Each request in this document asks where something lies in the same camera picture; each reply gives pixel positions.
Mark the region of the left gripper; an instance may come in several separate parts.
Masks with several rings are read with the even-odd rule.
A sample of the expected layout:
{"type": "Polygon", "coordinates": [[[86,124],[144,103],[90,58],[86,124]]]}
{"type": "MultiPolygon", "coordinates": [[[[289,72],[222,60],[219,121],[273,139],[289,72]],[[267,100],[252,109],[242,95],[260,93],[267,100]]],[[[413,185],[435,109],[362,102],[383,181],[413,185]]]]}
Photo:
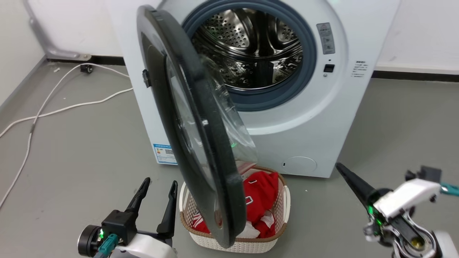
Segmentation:
{"type": "Polygon", "coordinates": [[[125,211],[113,210],[103,220],[102,230],[108,236],[101,245],[102,258],[177,258],[176,250],[172,246],[178,195],[176,180],[171,184],[167,207],[156,233],[137,229],[139,209],[150,183],[151,178],[145,178],[125,211]]]}

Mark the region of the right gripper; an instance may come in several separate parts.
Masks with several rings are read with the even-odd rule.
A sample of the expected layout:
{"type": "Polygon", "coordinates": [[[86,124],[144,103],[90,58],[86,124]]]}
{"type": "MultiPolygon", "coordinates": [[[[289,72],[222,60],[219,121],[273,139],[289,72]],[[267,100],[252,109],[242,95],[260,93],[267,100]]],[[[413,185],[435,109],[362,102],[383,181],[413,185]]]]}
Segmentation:
{"type": "Polygon", "coordinates": [[[368,212],[369,223],[363,229],[368,242],[393,248],[397,258],[433,258],[438,244],[433,233],[416,224],[413,209],[425,201],[435,201],[440,194],[442,171],[422,166],[416,173],[407,172],[398,188],[375,189],[342,163],[336,169],[368,212]]]}

